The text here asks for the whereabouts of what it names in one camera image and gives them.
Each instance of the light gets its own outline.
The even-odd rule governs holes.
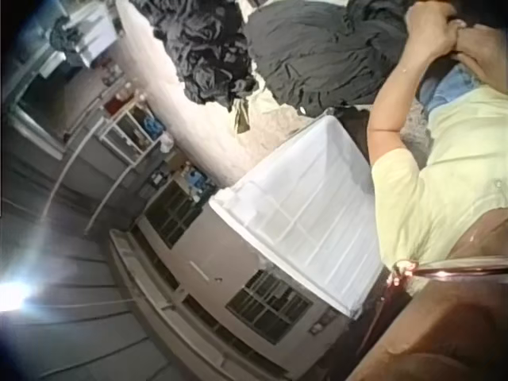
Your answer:
[[[19,310],[30,296],[30,287],[23,282],[0,283],[0,313]]]

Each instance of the brown fabric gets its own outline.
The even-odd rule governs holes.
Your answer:
[[[348,380],[508,379],[506,301],[507,285],[431,282]],[[426,361],[441,373],[423,372]]]
[[[453,247],[450,258],[508,256],[508,209],[485,213]]]

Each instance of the cabinet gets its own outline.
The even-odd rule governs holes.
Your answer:
[[[145,119],[152,117],[135,99],[125,104],[100,134],[99,140],[130,165],[138,164],[162,134],[148,131]]]

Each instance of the denim jeans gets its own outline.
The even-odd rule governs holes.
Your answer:
[[[480,81],[476,76],[463,64],[458,63],[441,78],[434,75],[424,78],[420,85],[419,100],[430,114],[437,107],[457,99],[479,85]]]

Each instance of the window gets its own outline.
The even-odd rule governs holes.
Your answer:
[[[201,212],[201,206],[172,182],[145,215],[166,245],[172,248]]]
[[[222,340],[224,343],[229,345],[231,348],[235,349],[236,352],[241,354],[245,359],[254,363],[261,369],[264,369],[267,373],[275,377],[280,377],[284,375],[287,371],[286,369],[280,367],[279,365],[273,363],[265,356],[259,354],[254,349],[245,344],[242,340],[232,334],[226,327],[224,327],[221,323],[219,323],[205,308],[199,304],[199,302],[188,295],[183,300],[183,305],[197,318],[201,320],[207,327],[212,329],[214,333]]]
[[[259,270],[226,308],[264,339],[277,344],[311,305],[286,282]]]
[[[147,258],[150,260],[150,262],[153,264],[153,267],[159,273],[159,276],[166,281],[166,283],[172,290],[176,290],[179,287],[180,282],[176,280],[173,273],[166,267],[166,265],[162,262],[162,260],[160,260],[159,256],[157,255],[155,250],[153,250],[152,246],[147,241],[143,232],[141,232],[140,228],[135,226],[131,231],[131,234],[134,236],[134,238],[136,238],[136,242],[143,249]]]

